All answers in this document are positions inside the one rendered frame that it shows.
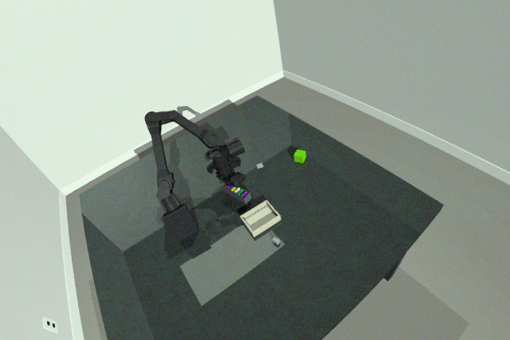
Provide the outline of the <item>cream open-top tray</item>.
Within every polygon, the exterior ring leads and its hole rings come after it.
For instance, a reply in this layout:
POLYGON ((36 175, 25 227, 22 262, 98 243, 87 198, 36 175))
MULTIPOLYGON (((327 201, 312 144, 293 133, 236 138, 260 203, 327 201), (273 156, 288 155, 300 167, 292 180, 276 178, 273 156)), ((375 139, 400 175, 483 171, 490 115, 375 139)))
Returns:
POLYGON ((281 220, 279 213, 267 200, 244 213, 240 218, 253 237, 281 220))

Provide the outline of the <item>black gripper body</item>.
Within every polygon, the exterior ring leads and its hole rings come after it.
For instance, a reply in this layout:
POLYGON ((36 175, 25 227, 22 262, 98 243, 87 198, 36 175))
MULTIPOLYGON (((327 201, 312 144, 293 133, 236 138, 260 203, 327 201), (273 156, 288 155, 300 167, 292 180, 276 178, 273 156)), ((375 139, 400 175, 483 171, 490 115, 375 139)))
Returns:
POLYGON ((212 161, 212 163, 208 165, 207 170, 211 174, 213 173, 213 170, 216 170, 215 174, 218 177, 226 178, 229 180, 231 186, 237 188, 245 180, 245 175, 241 174, 240 172, 232 172, 230 169, 230 163, 231 161, 228 160, 227 163, 223 166, 215 166, 214 161, 212 161))

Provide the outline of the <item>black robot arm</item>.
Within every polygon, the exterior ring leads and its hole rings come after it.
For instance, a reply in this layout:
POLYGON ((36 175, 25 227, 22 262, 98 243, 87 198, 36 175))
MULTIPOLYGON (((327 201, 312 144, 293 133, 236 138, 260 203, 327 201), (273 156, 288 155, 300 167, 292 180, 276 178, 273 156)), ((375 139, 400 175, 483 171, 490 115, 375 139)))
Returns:
POLYGON ((189 119, 180 115, 176 110, 160 112, 150 111, 145 115, 144 120, 147 124, 147 129, 151 134, 153 151, 158 169, 157 184, 159 190, 156 197, 160 200, 166 215, 181 208, 182 203, 179 200, 179 197, 175 196, 175 193, 173 193, 176 181, 174 179, 174 172, 170 172, 167 168, 162 143, 163 124, 175 122, 180 127, 184 127, 190 133, 196 135, 208 148, 213 149, 215 147, 220 147, 211 151, 208 150, 206 153, 207 159, 213 159, 215 166, 223 166, 228 160, 230 160, 231 163, 229 166, 233 172, 234 168, 241 165, 241 159, 237 157, 237 155, 244 153, 245 149, 238 137, 229 142, 225 142, 221 140, 217 134, 192 123, 189 119))

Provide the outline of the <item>small green block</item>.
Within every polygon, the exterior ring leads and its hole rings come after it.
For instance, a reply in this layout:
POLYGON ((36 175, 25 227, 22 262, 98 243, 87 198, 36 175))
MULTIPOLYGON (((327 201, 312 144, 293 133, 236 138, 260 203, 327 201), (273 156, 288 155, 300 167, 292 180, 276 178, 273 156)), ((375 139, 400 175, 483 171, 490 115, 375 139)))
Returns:
POLYGON ((294 154, 295 162, 303 163, 305 158, 305 151, 297 149, 296 153, 294 154))

